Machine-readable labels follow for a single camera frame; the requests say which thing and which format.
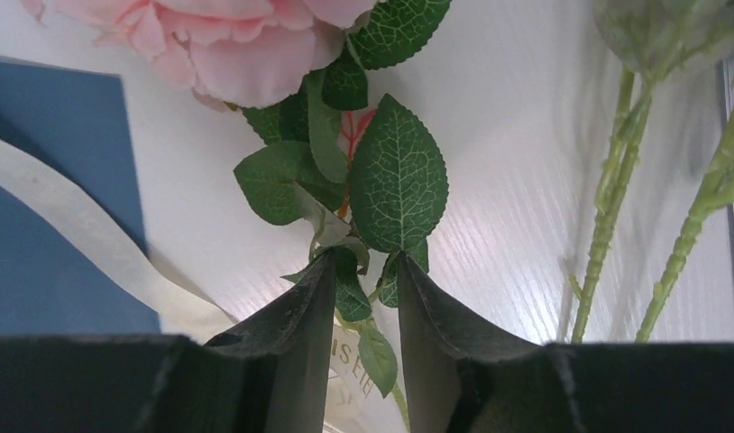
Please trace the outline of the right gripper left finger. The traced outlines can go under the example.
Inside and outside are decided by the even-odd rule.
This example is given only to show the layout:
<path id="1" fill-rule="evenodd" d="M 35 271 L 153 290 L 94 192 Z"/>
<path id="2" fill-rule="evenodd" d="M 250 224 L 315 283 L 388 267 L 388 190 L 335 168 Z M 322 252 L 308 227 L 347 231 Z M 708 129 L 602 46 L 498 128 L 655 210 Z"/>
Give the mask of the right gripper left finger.
<path id="1" fill-rule="evenodd" d="M 335 276 L 335 253 L 323 253 L 291 289 L 207 342 L 241 361 L 235 432 L 322 430 Z"/>

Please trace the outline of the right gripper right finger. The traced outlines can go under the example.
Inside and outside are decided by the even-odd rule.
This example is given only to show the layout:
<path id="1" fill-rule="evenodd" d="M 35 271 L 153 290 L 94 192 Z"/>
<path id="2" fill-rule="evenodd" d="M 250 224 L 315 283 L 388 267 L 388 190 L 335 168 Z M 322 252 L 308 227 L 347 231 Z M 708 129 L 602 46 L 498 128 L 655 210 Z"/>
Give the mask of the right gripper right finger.
<path id="1" fill-rule="evenodd" d="M 440 289 L 407 254 L 398 266 L 399 332 L 413 432 L 547 432 L 528 360 L 537 345 Z"/>

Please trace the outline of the cream ribbon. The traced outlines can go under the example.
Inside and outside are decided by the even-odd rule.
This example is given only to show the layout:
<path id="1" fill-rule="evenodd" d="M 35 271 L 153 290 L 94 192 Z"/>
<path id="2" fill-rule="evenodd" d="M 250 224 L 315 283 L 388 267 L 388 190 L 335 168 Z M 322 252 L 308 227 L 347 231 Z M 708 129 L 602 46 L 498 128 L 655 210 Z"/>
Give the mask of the cream ribbon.
<path id="1" fill-rule="evenodd" d="M 0 140 L 0 186 L 24 198 L 28 184 L 45 174 L 56 181 L 59 174 L 46 170 L 32 156 Z M 213 302 L 166 278 L 135 242 L 92 201 L 82 203 L 82 221 L 87 229 L 76 234 L 69 220 L 50 210 L 44 217 L 110 280 L 162 317 L 188 332 L 187 337 L 140 337 L 129 345 L 161 345 L 167 353 L 146 401 L 136 419 L 138 429 L 162 425 L 167 430 L 185 427 L 191 431 L 233 429 L 242 385 L 240 359 L 207 347 L 214 336 L 242 321 L 236 321 Z M 337 265 L 346 249 L 332 246 L 326 253 Z M 332 342 L 354 344 L 356 334 L 334 323 Z M 377 398 L 377 388 L 367 373 L 351 373 L 350 365 L 330 355 L 323 428 L 329 417 L 356 418 L 362 406 Z"/>

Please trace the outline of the blue wrapping paper sheet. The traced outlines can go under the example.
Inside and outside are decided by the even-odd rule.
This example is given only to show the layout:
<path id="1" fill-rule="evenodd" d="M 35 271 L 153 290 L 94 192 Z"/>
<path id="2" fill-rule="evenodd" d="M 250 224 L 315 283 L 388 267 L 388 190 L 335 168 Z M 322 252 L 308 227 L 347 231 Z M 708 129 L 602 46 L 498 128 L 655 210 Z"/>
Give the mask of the blue wrapping paper sheet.
<path id="1" fill-rule="evenodd" d="M 122 80 L 0 57 L 0 140 L 54 170 L 24 198 L 0 186 L 0 335 L 157 334 L 156 312 L 110 280 L 44 217 L 82 235 L 82 203 L 146 247 Z"/>

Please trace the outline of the pale pink fake flower stem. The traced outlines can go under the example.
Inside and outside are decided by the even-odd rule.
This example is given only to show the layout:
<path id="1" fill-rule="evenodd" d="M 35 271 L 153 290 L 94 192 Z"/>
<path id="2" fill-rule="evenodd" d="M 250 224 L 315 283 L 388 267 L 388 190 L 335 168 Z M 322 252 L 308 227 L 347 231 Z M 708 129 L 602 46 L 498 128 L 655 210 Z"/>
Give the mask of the pale pink fake flower stem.
<path id="1" fill-rule="evenodd" d="M 593 19 L 623 68 L 608 156 L 601 165 L 594 197 L 596 215 L 584 279 L 569 277 L 578 300 L 570 338 L 574 344 L 584 338 L 657 88 L 697 59 L 734 47 L 734 1 L 596 1 Z M 663 273 L 653 286 L 636 341 L 650 338 L 707 218 L 729 205 L 734 205 L 734 108 Z"/>

